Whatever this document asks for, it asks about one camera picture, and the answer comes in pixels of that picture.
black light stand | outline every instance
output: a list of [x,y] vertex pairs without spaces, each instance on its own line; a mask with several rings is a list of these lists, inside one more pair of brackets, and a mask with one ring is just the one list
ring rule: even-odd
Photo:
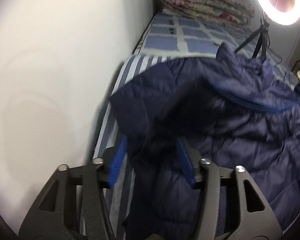
[[263,19],[260,19],[261,26],[258,30],[254,31],[249,38],[247,38],[235,51],[234,53],[237,53],[240,49],[242,49],[244,46],[246,46],[250,41],[252,41],[256,36],[259,36],[258,43],[256,45],[256,48],[253,52],[252,58],[256,58],[261,46],[261,57],[266,59],[266,52],[267,52],[267,45],[268,45],[268,30],[270,25],[270,20],[268,16],[263,12]]

white wall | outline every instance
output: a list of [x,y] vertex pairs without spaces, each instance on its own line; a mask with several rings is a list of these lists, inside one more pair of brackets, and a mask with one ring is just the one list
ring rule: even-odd
[[[250,29],[256,30],[260,27],[262,8],[257,0],[250,0],[255,8],[255,17],[251,21]],[[282,56],[284,62],[289,62],[290,54],[294,48],[300,30],[300,19],[293,25],[283,26],[272,22],[269,27],[270,47]]]
[[152,14],[152,0],[0,0],[0,213],[15,232],[56,167],[87,158],[106,88]]

navy blue jacket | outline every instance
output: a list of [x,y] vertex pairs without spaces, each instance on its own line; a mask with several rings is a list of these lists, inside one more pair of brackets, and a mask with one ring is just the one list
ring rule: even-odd
[[[300,102],[269,62],[235,55],[157,64],[110,98],[136,172],[126,237],[186,239],[199,192],[182,173],[175,139],[185,136],[218,166],[244,166],[282,229],[300,213]],[[225,217],[221,197],[219,232]]]

white glowing light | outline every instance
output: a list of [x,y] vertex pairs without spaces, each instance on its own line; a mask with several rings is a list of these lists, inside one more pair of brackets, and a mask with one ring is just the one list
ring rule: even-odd
[[269,0],[258,0],[258,2],[268,17],[281,25],[291,25],[300,18],[300,0],[295,0],[289,12],[278,11]]

silver screw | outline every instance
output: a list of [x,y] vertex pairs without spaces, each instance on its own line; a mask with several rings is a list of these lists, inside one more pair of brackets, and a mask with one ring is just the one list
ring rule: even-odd
[[241,165],[236,166],[236,167],[235,167],[235,170],[236,170],[237,172],[245,172],[245,171],[246,171],[245,167],[243,167],[243,166],[241,166]]
[[103,163],[103,159],[102,158],[95,158],[92,160],[93,164],[102,164]]
[[204,165],[209,165],[211,164],[211,160],[204,158],[200,160],[200,163]]
[[58,171],[66,171],[68,168],[67,164],[61,164],[58,166]]

